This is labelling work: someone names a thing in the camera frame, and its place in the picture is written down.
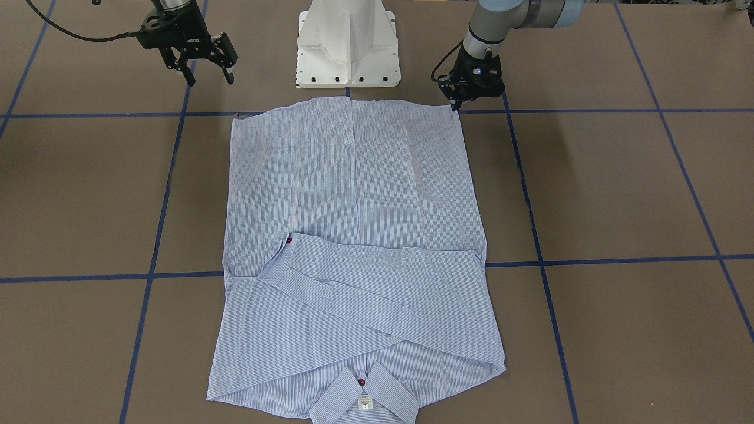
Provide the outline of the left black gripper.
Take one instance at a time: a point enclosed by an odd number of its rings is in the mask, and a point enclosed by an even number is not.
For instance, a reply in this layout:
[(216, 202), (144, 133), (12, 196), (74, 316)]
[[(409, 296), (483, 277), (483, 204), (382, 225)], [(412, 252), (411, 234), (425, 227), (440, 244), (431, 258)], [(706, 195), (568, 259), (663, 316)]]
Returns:
[(477, 59), (460, 50), (451, 72), (439, 76), (438, 86), (450, 101), (452, 112), (458, 112), (462, 102), (500, 97), (505, 91), (500, 57), (487, 52)]

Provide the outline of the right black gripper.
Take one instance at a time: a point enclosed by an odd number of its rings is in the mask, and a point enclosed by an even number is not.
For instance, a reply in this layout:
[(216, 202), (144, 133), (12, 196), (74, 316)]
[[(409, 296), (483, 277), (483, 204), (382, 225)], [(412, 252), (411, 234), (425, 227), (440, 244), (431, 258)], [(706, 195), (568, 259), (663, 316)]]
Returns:
[(145, 49), (178, 51), (182, 56), (178, 57), (175, 70), (189, 88), (196, 84), (189, 59), (215, 62), (228, 84), (235, 81), (233, 67), (238, 56), (234, 46), (226, 33), (210, 35), (200, 11), (151, 11), (137, 32), (137, 40)]

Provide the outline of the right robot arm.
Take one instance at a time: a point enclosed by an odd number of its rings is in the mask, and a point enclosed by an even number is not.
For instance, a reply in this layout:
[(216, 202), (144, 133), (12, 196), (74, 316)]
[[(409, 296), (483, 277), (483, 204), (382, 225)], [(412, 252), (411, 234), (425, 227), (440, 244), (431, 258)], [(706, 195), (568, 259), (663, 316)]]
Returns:
[(196, 1), (153, 1), (137, 40), (147, 50), (158, 50), (167, 69), (179, 72), (188, 86), (196, 83), (189, 60), (208, 60), (223, 70), (228, 84), (234, 83), (238, 60), (226, 33), (212, 36)]

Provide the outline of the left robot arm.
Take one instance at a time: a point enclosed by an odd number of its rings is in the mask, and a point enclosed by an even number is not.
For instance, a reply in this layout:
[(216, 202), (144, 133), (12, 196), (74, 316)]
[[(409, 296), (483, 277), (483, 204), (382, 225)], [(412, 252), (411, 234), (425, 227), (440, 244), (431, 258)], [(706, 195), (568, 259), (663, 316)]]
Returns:
[(500, 51), (514, 29), (571, 26), (585, 1), (479, 1), (463, 40), (433, 68), (431, 80), (451, 110), (479, 98), (498, 98), (505, 91)]

